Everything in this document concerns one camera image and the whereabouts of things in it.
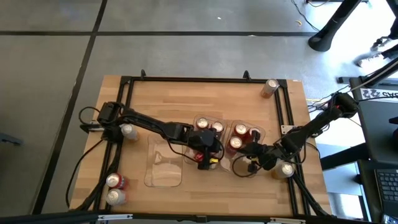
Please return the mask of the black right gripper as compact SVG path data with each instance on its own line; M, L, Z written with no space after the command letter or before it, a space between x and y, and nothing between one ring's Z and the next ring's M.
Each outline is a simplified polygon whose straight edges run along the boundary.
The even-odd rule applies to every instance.
M271 170L275 167L277 160L282 157L280 149L276 146L260 144L261 132L257 128L249 130L249 142L239 149L239 152L248 152L241 154L239 159L242 161L251 161L248 165L248 172L256 173L260 168Z

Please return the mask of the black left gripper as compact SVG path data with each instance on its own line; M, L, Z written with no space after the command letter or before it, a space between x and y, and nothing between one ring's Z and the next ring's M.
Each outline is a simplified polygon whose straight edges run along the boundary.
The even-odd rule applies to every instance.
M223 143L218 138L215 128L192 131L187 147L202 154L201 159L194 159L198 170L210 170L223 159Z

